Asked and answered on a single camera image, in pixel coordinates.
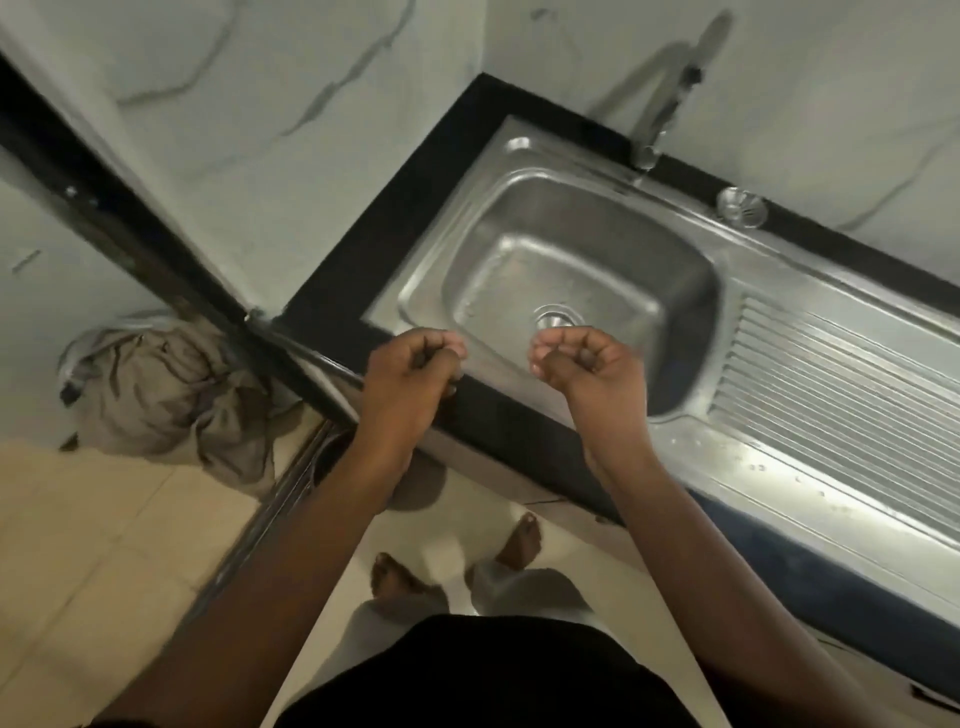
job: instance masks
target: wrist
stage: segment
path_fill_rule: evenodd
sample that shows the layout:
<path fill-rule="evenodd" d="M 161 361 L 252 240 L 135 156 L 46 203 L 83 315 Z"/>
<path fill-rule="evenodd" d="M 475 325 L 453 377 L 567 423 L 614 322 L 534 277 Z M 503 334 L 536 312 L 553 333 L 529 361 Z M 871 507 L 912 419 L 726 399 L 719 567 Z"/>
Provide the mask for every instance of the wrist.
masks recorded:
<path fill-rule="evenodd" d="M 652 489 L 671 480 L 652 447 L 620 449 L 598 461 L 609 475 L 611 491 L 620 494 Z"/>
<path fill-rule="evenodd" d="M 354 479 L 393 490 L 410 465 L 412 454 L 358 428 L 340 463 Z"/>

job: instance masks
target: left hand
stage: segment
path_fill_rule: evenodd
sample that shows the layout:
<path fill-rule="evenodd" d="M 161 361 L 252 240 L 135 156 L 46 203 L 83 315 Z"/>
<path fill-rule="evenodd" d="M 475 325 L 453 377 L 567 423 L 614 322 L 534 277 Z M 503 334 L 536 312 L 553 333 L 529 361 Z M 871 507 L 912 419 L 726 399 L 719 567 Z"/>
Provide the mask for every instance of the left hand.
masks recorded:
<path fill-rule="evenodd" d="M 435 328 L 414 328 L 376 349 L 367 365 L 351 449 L 399 479 L 441 399 L 453 393 L 466 358 L 460 334 Z"/>

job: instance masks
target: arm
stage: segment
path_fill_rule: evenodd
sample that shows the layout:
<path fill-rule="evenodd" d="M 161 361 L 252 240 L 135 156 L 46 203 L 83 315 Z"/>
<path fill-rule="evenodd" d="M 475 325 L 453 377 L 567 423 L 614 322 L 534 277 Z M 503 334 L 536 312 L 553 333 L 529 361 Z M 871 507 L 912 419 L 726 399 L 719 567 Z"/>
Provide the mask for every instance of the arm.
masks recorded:
<path fill-rule="evenodd" d="M 98 719 L 258 726 L 466 355 L 459 336 L 430 329 L 374 352 L 360 425 L 330 475 Z"/>
<path fill-rule="evenodd" d="M 531 371 L 567 399 L 590 468 L 610 493 L 671 614 L 725 682 L 803 725 L 876 726 L 860 687 L 770 593 L 657 459 L 642 363 L 594 328 L 540 332 Z"/>

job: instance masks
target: drain strainer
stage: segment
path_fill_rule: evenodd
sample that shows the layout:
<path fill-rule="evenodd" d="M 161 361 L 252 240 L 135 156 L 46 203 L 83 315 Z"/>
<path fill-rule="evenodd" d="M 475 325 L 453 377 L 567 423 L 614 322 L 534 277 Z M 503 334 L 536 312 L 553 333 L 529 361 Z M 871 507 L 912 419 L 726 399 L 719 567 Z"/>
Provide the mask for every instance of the drain strainer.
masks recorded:
<path fill-rule="evenodd" d="M 759 228 L 767 221 L 767 205 L 763 198 L 740 187 L 720 190 L 717 213 L 735 228 Z"/>
<path fill-rule="evenodd" d="M 548 303 L 534 311 L 534 326 L 537 330 L 583 325 L 584 317 L 563 303 Z"/>

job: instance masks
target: bare foot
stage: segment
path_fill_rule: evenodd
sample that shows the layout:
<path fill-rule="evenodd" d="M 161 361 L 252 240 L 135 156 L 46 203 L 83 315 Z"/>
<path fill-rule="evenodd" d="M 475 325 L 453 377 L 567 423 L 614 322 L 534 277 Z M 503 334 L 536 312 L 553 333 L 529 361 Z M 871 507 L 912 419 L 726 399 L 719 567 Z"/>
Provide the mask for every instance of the bare foot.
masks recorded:
<path fill-rule="evenodd" d="M 381 552 L 370 571 L 370 590 L 374 599 L 426 594 L 428 587 L 389 553 Z"/>
<path fill-rule="evenodd" d="M 532 513 L 523 515 L 513 533 L 507 539 L 507 543 L 500 549 L 500 553 L 493 559 L 503 564 L 507 569 L 514 571 L 523 571 L 537 558 L 540 553 L 542 535 L 540 534 L 540 522 Z M 473 566 L 467 569 L 464 574 L 464 580 L 467 586 L 473 589 Z"/>

